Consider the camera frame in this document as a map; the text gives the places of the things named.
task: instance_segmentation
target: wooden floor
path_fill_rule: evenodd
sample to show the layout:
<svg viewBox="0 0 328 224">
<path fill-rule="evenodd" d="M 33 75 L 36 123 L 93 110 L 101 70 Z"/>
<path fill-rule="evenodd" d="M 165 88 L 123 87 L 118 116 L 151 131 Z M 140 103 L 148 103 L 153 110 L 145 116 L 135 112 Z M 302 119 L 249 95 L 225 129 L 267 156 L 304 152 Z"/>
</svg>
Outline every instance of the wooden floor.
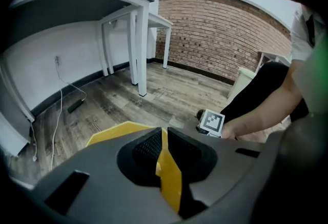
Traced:
<svg viewBox="0 0 328 224">
<path fill-rule="evenodd" d="M 55 136 L 54 166 L 83 149 L 92 134 L 125 121 L 157 127 L 181 127 L 195 130 L 197 111 L 209 108 L 221 111 L 227 105 L 230 85 L 182 69 L 151 63 L 147 65 L 147 95 L 138 95 L 138 86 L 130 81 L 129 69 L 102 77 L 82 89 L 85 102 L 69 114 L 67 108 L 81 98 L 74 91 L 63 98 L 63 112 Z M 50 171 L 52 136 L 60 112 L 60 101 L 50 106 L 33 123 L 38 161 L 33 162 L 34 146 L 27 145 L 19 157 L 7 157 L 12 174 L 35 184 Z"/>
</svg>

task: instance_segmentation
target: desk leg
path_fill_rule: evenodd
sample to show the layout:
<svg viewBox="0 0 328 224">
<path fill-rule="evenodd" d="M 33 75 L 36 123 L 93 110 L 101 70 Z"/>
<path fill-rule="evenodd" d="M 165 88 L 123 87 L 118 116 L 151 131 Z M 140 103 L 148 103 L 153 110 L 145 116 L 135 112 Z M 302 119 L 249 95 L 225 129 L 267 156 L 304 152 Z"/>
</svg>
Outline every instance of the desk leg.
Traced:
<svg viewBox="0 0 328 224">
<path fill-rule="evenodd" d="M 109 46 L 109 23 L 104 23 L 102 25 L 102 37 L 104 39 L 104 55 L 105 55 L 105 60 L 106 64 L 109 68 L 109 73 L 113 74 L 114 69 L 113 69 L 113 64 L 112 64 L 112 57 L 111 57 L 111 48 Z"/>
<path fill-rule="evenodd" d="M 107 70 L 108 66 L 106 63 L 105 52 L 104 52 L 103 28 L 102 28 L 102 24 L 100 22 L 97 22 L 96 35 L 97 35 L 97 43 L 98 43 L 99 60 L 100 60 L 102 72 L 103 72 L 104 76 L 107 76 L 108 75 L 108 70 Z"/>
<path fill-rule="evenodd" d="M 136 49 L 139 95 L 147 94 L 147 34 L 149 4 L 138 8 L 136 25 Z"/>
<path fill-rule="evenodd" d="M 258 62 L 258 65 L 257 65 L 257 68 L 256 68 L 256 71 L 255 71 L 255 73 L 257 73 L 258 72 L 258 70 L 260 69 L 260 67 L 261 67 L 261 63 L 262 63 L 262 60 L 263 60 L 263 53 L 261 53 L 261 58 L 260 58 L 260 62 Z"/>
<path fill-rule="evenodd" d="M 171 30 L 172 30 L 171 27 L 166 29 L 166 39 L 165 39 L 165 50 L 164 50 L 163 68 L 168 67 L 169 48 L 170 48 L 170 39 L 171 39 Z"/>
<path fill-rule="evenodd" d="M 130 13 L 128 19 L 128 51 L 129 51 L 131 83 L 133 85 L 136 85 L 138 83 L 135 42 L 136 42 L 135 41 L 135 11 L 133 11 Z"/>
</svg>

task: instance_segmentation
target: hand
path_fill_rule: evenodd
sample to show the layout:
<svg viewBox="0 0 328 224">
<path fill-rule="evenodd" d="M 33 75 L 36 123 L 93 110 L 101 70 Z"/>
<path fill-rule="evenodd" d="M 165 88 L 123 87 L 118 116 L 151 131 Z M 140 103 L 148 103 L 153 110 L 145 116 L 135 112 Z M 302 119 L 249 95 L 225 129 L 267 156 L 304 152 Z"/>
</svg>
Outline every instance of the hand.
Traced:
<svg viewBox="0 0 328 224">
<path fill-rule="evenodd" d="M 229 123 L 226 123 L 223 125 L 222 131 L 221 131 L 221 138 L 230 138 L 235 139 L 236 133 L 234 132 L 233 128 Z"/>
</svg>

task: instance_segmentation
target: white shirt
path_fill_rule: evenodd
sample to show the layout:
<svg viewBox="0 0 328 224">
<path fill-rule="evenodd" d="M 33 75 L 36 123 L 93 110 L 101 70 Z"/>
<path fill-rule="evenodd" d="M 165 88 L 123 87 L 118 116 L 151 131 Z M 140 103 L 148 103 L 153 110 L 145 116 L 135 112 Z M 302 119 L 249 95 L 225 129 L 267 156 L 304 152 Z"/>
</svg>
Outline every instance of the white shirt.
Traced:
<svg viewBox="0 0 328 224">
<path fill-rule="evenodd" d="M 313 16 L 314 22 L 315 43 L 319 41 L 321 34 L 325 30 L 325 24 L 320 15 L 308 7 L 301 6 L 295 12 L 291 30 L 292 60 L 305 61 L 312 52 L 313 47 L 310 44 L 308 28 L 306 26 L 306 21 L 309 20 L 311 15 Z"/>
</svg>

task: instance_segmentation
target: red brick wall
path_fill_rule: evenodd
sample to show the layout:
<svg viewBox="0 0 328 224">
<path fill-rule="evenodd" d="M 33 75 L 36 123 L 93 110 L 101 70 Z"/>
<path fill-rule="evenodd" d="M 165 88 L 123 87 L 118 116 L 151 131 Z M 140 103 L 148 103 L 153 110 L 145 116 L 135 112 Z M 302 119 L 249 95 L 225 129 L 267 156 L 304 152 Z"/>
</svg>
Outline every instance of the red brick wall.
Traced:
<svg viewBox="0 0 328 224">
<path fill-rule="evenodd" d="M 174 26 L 169 61 L 235 80 L 238 67 L 255 71 L 258 51 L 289 56 L 289 31 L 241 0 L 160 0 L 158 13 Z M 165 30 L 158 29 L 156 58 L 163 59 Z"/>
</svg>

